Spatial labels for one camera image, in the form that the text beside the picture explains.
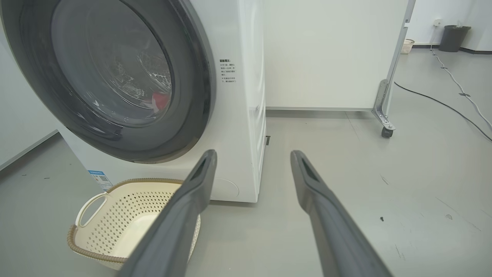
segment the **metal frame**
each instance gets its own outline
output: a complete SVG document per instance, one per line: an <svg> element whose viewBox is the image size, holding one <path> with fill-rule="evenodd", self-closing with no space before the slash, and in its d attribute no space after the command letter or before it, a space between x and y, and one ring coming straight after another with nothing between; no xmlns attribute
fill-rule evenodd
<svg viewBox="0 0 492 277"><path fill-rule="evenodd" d="M397 68L398 60L400 59L401 48L403 47L403 42L405 41L406 32L408 27L405 26L405 23L410 22L410 18L412 17L413 7L415 6L416 0L408 0L408 4L406 7L405 17L403 19L403 23L401 25L400 35L398 37L397 47L393 54L393 59L391 60L390 70L388 71L388 76L386 79L382 80L379 83L379 89L377 91L376 101L374 102L374 107L372 108L372 113L374 116L381 122L383 127L386 130L395 130L395 126L391 124L388 116L385 114L388 113L390 106L390 97L387 95L391 94L391 84L393 83L393 77L395 76L395 70Z"/></svg>

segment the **printed label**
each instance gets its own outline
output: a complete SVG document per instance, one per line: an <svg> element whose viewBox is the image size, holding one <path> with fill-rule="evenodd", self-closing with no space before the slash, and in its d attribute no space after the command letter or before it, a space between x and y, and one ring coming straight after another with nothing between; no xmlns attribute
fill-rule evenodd
<svg viewBox="0 0 492 277"><path fill-rule="evenodd" d="M236 82L236 64L229 59L222 59L220 61L220 77L222 83L235 83Z"/></svg>
<svg viewBox="0 0 492 277"><path fill-rule="evenodd" d="M104 172L89 170L89 173L92 175L92 177L99 184L103 191L107 191L113 186L113 184L108 180L108 177L104 175Z"/></svg>

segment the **wall outlet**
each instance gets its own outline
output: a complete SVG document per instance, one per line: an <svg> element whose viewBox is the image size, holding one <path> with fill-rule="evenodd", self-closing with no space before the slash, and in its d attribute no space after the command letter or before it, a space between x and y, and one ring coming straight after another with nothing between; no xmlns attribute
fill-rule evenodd
<svg viewBox="0 0 492 277"><path fill-rule="evenodd" d="M435 19L433 25L436 27L441 26L442 25L442 19L440 19L440 18Z"/></svg>

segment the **black cable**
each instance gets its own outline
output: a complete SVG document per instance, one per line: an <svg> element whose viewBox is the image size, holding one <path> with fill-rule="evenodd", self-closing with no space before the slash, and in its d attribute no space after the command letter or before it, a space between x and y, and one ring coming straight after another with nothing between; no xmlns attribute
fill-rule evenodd
<svg viewBox="0 0 492 277"><path fill-rule="evenodd" d="M468 120L471 124L475 125L475 127L477 127L477 129L478 129L478 130L479 130L482 134L484 134L484 136L486 136L486 137L487 137L490 141L492 141L492 138L490 138L487 134L485 134L485 133L484 133L484 131L482 131L482 129L480 129L480 127L478 127L478 126L477 126L477 124L473 123L473 121L469 120L466 116L464 116L462 113L460 113L459 111L455 110L454 108L452 108L452 107L450 107L450 106L448 106L448 105L444 104L443 102L441 102L441 101L439 101L439 100L436 100L436 99L434 99L434 98L432 98L432 97L430 97L430 96L427 96L427 95L424 95L424 94L421 94L421 93L418 93L418 92L414 92L413 90L409 90L409 89L406 89L406 88L404 88L404 87L402 87L402 86L398 85L396 82L394 82L394 83L395 83L395 85L397 85L398 87L400 87L400 88L402 88L402 89L404 89L404 90L406 90L406 91L413 92L413 93L418 94L418 95L422 95L422 96L424 96L424 97L427 97L427 98L429 98L429 99L432 99L432 100L434 100L434 101L436 101L436 102L438 102L438 103L441 103L441 104L445 105L446 107L448 107L448 108L452 109L453 111L455 111L455 112L457 112L459 115L461 115L464 119Z"/></svg>

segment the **blue sticker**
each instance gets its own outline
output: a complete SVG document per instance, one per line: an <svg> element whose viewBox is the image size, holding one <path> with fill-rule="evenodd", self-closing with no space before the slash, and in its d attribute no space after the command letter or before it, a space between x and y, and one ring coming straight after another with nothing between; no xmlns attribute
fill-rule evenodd
<svg viewBox="0 0 492 277"><path fill-rule="evenodd" d="M89 170L89 173L92 175L94 180L99 184L103 191L107 191L113 186L113 184L108 180L108 177L106 177L104 172Z"/></svg>

